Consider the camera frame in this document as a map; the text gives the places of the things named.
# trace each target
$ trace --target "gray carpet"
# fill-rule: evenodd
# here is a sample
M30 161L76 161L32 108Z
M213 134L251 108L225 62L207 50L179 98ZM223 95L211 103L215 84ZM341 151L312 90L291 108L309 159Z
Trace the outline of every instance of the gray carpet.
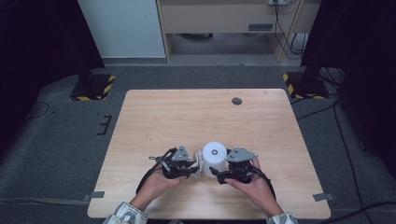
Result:
M101 223L87 216L88 205L6 202L17 198L55 198L81 201L93 192L114 131L125 93L131 89L286 89L282 74L298 67L109 67L116 76L103 101L73 102L69 94L78 77L72 76L45 87L38 96L31 117L12 143L11 153L0 166L0 223ZM293 104L296 117L331 105L326 100L302 100ZM374 152L362 151L359 138L346 112L337 115L358 179L364 205L396 201L396 179ZM101 123L112 116L106 135ZM331 109L299 121L304 140L329 201L332 218L361 208L334 114ZM374 223L395 223L396 206L370 209ZM300 219L300 223L320 220ZM337 223L369 223L364 214Z

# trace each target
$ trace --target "human arm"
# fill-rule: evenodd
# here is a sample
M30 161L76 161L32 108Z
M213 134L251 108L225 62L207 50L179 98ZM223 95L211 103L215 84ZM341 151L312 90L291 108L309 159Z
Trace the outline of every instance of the human arm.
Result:
M257 159L251 160L253 166L261 169ZM226 179L227 184L244 192L247 197L267 215L267 223L295 224L297 220L291 213L284 213L277 203L267 183L258 175L252 175L251 182L244 184L235 179Z
M132 200L129 203L120 204L114 214L105 220L104 224L146 223L148 216L144 212L149 204L167 190L180 185L181 182L182 177L167 179L163 176L162 169L155 170Z

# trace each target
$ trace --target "white cylinder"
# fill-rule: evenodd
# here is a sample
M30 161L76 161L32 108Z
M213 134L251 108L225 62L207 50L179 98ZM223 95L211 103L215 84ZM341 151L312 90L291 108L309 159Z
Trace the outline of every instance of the white cylinder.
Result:
M204 159L204 174L210 178L216 178L212 175L209 167L213 167L219 172L225 170L225 157L227 148L218 142L210 142L204 146L202 157Z

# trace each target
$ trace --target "black curtain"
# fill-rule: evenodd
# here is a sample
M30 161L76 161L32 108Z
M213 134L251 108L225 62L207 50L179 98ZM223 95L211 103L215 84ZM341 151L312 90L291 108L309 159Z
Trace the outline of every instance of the black curtain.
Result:
M302 65L345 71L339 93L362 147L396 177L395 40L396 1L323 0Z
M0 158L39 91L77 73L54 27L70 34L87 68L104 67L77 0L0 0Z
M323 0L312 26L301 66L346 69L357 56L393 0Z

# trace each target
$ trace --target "plaid sleeve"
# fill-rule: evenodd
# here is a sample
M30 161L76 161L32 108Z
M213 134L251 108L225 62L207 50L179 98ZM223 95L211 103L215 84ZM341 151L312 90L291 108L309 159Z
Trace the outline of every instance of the plaid sleeve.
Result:
M292 213L282 213L268 217L267 224L298 224L298 222Z
M128 203L121 203L104 224L145 224L148 215Z

